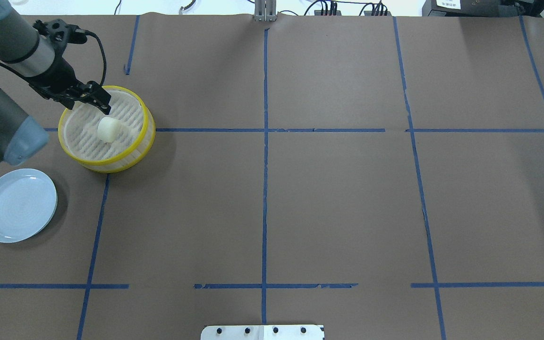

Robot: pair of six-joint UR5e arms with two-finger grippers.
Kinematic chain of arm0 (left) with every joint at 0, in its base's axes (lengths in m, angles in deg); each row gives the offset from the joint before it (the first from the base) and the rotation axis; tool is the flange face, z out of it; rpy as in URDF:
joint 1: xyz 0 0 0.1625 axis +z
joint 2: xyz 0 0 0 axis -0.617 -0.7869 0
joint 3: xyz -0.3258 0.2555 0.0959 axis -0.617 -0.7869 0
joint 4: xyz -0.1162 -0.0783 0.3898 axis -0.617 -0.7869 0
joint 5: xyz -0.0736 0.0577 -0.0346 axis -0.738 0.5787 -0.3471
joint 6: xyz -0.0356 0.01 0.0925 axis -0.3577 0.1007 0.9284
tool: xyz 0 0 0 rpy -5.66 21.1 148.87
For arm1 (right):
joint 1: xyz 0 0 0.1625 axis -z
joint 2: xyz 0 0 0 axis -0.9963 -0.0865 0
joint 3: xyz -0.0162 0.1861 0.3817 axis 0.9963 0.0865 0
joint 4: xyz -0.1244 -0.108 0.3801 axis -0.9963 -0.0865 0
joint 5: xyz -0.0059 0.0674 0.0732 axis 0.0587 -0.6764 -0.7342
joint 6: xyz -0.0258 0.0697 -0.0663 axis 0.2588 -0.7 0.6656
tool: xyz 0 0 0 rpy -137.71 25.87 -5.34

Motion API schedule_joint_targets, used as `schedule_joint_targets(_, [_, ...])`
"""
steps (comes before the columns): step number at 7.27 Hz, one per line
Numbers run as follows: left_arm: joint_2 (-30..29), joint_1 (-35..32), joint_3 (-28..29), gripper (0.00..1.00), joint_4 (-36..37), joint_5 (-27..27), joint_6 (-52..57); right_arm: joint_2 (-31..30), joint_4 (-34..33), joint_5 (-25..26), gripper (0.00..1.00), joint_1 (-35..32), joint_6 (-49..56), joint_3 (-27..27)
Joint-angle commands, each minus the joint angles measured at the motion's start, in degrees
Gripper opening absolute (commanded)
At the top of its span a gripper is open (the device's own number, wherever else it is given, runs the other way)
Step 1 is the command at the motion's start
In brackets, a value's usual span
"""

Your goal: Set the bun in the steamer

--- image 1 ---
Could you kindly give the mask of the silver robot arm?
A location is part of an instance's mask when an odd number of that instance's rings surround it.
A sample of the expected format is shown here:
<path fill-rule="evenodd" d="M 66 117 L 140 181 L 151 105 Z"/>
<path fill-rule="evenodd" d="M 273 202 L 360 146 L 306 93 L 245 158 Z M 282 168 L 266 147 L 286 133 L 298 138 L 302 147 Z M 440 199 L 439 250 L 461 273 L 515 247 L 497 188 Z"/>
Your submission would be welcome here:
<path fill-rule="evenodd" d="M 0 68 L 28 84 L 45 100 L 73 109 L 76 102 L 111 111 L 103 88 L 107 60 L 99 82 L 81 82 L 63 54 L 69 44 L 84 44 L 97 35 L 61 19 L 26 21 L 9 1 L 0 0 Z M 18 166 L 48 143 L 47 131 L 0 88 L 0 164 Z"/>

